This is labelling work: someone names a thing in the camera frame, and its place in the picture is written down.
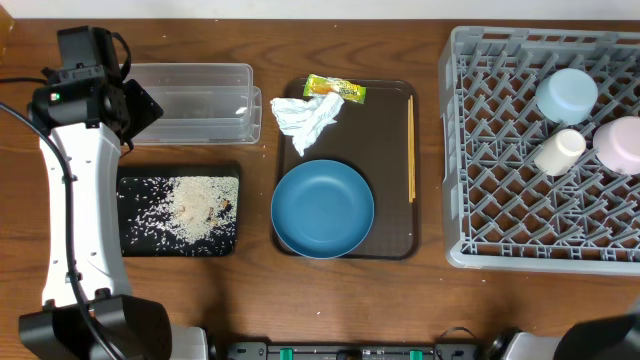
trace clear plastic container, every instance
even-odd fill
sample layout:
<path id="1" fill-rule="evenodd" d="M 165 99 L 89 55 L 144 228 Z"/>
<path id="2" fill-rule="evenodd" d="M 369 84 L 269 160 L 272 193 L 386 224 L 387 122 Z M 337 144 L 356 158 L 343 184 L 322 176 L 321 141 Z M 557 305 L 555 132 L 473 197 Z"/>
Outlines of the clear plastic container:
<path id="1" fill-rule="evenodd" d="M 136 145 L 254 144 L 262 94 L 247 64 L 134 64 L 135 79 L 164 110 Z"/>

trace yellow snack wrapper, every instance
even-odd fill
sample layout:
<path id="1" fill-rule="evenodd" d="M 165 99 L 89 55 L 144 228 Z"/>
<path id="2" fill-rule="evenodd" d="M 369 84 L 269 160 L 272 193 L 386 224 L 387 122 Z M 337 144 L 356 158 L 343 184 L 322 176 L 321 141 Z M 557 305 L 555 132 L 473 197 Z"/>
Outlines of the yellow snack wrapper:
<path id="1" fill-rule="evenodd" d="M 338 78 L 325 78 L 315 74 L 309 75 L 304 86 L 304 96 L 326 95 L 330 92 L 337 93 L 345 100 L 364 104 L 367 88 Z"/>

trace blue plate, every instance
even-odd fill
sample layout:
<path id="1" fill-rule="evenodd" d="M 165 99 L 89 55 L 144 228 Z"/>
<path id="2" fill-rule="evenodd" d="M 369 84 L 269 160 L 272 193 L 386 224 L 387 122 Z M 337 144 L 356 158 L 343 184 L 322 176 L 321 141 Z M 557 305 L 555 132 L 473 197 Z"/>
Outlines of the blue plate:
<path id="1" fill-rule="evenodd" d="M 271 221 L 300 255 L 327 259 L 355 249 L 373 224 L 373 195 L 355 170 L 315 160 L 285 175 L 271 200 Z"/>

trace dish rack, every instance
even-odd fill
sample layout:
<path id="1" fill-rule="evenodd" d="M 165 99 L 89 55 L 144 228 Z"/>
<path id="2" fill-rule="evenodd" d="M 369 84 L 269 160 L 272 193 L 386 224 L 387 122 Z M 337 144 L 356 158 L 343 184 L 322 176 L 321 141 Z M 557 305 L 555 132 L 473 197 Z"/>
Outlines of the dish rack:
<path id="1" fill-rule="evenodd" d="M 591 142 L 600 125 L 638 116 L 639 59 L 640 33 L 453 30 L 438 64 L 452 265 L 640 275 L 640 177 L 609 171 Z M 542 115 L 535 90 L 567 67 L 593 77 L 598 100 L 571 126 L 587 150 L 566 175 L 551 177 L 533 159 L 567 126 Z"/>

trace white tissue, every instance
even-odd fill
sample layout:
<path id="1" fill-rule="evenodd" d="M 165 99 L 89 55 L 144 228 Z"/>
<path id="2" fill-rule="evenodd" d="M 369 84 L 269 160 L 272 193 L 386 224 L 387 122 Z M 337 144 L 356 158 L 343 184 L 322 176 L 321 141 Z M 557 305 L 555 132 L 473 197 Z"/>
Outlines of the white tissue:
<path id="1" fill-rule="evenodd" d="M 333 92 L 309 101 L 275 98 L 271 100 L 271 111 L 275 115 L 282 133 L 293 136 L 293 146 L 300 156 L 304 149 L 313 145 L 325 126 L 334 124 L 344 99 Z"/>

